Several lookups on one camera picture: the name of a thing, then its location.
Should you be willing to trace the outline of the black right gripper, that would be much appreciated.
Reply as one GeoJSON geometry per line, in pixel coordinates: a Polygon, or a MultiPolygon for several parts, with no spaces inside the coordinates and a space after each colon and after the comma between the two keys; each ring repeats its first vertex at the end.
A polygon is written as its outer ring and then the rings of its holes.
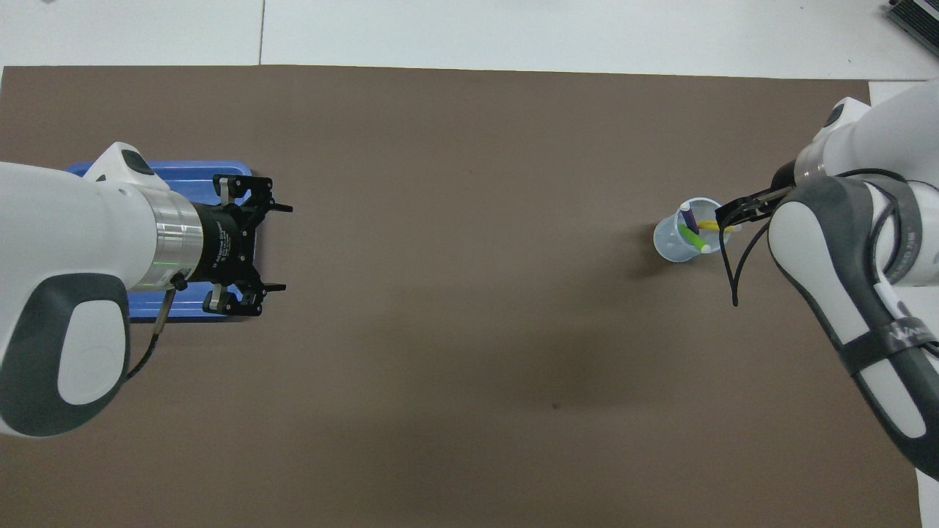
{"type": "Polygon", "coordinates": [[[723,225],[742,225],[771,217],[783,198],[796,186],[795,164],[795,160],[791,160],[781,165],[772,176],[770,189],[739,197],[718,207],[715,219],[723,219],[723,225]]]}

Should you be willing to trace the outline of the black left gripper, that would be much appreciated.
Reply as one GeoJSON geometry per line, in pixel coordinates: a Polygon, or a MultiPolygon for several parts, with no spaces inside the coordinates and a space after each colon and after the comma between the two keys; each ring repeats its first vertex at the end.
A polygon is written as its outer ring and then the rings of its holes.
{"type": "Polygon", "coordinates": [[[194,202],[202,228],[202,246],[195,283],[211,283],[202,310],[225,317],[258,317],[271,292],[286,284],[260,280],[254,265],[256,227],[269,213],[292,213],[278,202],[269,177],[215,174],[213,187],[220,204],[194,202]]]}

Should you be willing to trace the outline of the green pen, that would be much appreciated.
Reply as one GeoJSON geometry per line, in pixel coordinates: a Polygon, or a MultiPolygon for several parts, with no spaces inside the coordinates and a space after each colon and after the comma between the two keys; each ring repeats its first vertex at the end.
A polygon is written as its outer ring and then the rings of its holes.
{"type": "Polygon", "coordinates": [[[689,243],[691,246],[701,254],[711,254],[713,253],[713,247],[701,237],[700,234],[695,233],[688,227],[686,224],[678,224],[677,230],[680,236],[683,238],[685,243],[689,243]]]}

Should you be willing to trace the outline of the blue plastic tray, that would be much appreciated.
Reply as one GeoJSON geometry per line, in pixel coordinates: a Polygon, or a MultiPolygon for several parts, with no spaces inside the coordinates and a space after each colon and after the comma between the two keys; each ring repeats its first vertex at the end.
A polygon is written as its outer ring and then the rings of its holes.
{"type": "MultiPolygon", "coordinates": [[[[233,176],[251,176],[249,167],[240,161],[151,161],[150,167],[169,187],[189,202],[198,202],[208,206],[220,203],[220,197],[213,187],[215,174],[233,176]]],[[[130,216],[117,214],[107,221],[107,243],[113,247],[110,251],[117,258],[117,266],[145,272],[150,266],[156,250],[156,230],[143,227],[141,213],[130,216]]],[[[170,322],[222,322],[231,320],[230,315],[217,315],[202,310],[205,297],[211,294],[213,284],[208,282],[190,283],[187,290],[175,294],[168,321],[170,322]]],[[[162,290],[128,291],[128,320],[130,322],[154,322],[164,300],[162,290]]]]}

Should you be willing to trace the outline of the clear plastic cup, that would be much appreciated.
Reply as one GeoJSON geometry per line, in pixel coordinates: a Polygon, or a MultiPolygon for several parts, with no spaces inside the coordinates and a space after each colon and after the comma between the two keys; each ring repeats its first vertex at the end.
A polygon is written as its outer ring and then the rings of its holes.
{"type": "MultiPolygon", "coordinates": [[[[694,197],[685,201],[690,201],[695,220],[717,221],[717,219],[715,219],[715,210],[722,205],[718,201],[707,197],[694,197]]],[[[679,214],[679,207],[676,208],[674,213],[662,219],[654,228],[653,244],[655,251],[657,251],[664,260],[675,263],[694,260],[694,258],[700,257],[700,255],[709,255],[698,253],[693,246],[683,241],[683,238],[677,230],[677,225],[684,223],[679,214]]],[[[734,234],[734,232],[700,230],[701,237],[713,247],[713,253],[711,254],[719,253],[721,250],[720,245],[722,243],[728,243],[732,234],[734,234]]]]}

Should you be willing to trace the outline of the brown table mat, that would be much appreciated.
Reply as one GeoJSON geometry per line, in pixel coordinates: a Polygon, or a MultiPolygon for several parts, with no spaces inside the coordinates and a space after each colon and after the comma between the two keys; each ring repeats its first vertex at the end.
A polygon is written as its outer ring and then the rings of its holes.
{"type": "Polygon", "coordinates": [[[913,468],[766,245],[655,224],[768,187],[865,81],[6,67],[0,160],[235,159],[285,283],[171,324],[101,415],[0,436],[0,528],[920,528],[913,468]]]}

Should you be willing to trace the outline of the grey ribbed device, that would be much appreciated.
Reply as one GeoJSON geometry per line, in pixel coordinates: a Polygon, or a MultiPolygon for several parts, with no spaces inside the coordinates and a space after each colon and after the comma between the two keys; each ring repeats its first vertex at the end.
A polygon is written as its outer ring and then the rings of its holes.
{"type": "Polygon", "coordinates": [[[888,0],[888,19],[922,39],[939,40],[939,0],[888,0]]]}

